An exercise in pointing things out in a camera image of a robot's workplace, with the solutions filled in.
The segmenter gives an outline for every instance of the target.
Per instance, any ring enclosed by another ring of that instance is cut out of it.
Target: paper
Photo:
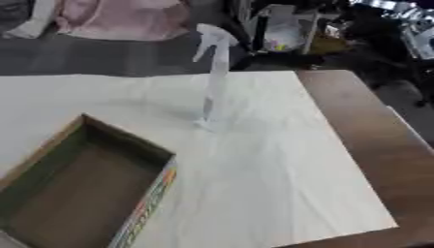
[[[292,72],[229,74],[204,131],[206,75],[0,77],[0,176],[82,112],[176,153],[135,248],[275,247],[396,227]]]

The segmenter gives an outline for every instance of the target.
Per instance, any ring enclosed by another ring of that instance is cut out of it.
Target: spray nozzle
[[[208,24],[199,24],[198,32],[201,33],[201,45],[199,46],[198,52],[193,58],[194,62],[198,62],[210,47],[223,46],[229,49],[229,47],[233,47],[238,44],[238,41],[231,33],[220,27]]]

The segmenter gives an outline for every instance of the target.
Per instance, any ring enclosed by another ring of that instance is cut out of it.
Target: spray bottle
[[[209,130],[222,118],[227,75],[230,70],[229,49],[236,46],[238,41],[228,31],[208,24],[199,24],[198,32],[201,33],[201,45],[193,58],[194,62],[198,62],[210,47],[216,46],[200,120],[200,124]]]

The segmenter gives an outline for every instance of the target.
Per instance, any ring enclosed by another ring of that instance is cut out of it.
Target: cloth
[[[0,176],[82,112],[176,153],[178,177],[134,248],[264,248],[396,227],[292,72],[229,74],[202,129],[207,75],[0,77]]]
[[[179,0],[37,0],[31,19],[5,34],[35,39],[57,21],[60,33],[102,40],[163,41],[186,32]]]

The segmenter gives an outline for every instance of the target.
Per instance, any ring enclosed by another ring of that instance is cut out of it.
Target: white object
[[[54,21],[61,8],[62,0],[36,0],[31,18],[17,28],[5,32],[5,38],[39,38]]]
[[[201,123],[207,128],[215,129],[215,124],[221,121],[225,101],[227,75],[230,70],[229,48],[236,46],[238,41],[228,31],[208,24],[199,24],[198,32],[201,33],[201,44],[193,58],[194,62],[198,62],[209,48],[216,46],[201,118]]]
[[[290,51],[304,44],[301,26],[295,18],[295,7],[271,5],[270,18],[264,37],[264,47],[270,51]]]
[[[0,176],[82,112],[176,153],[134,248],[264,248],[396,227],[293,72],[231,73],[224,132],[193,123],[207,75],[0,77]]]

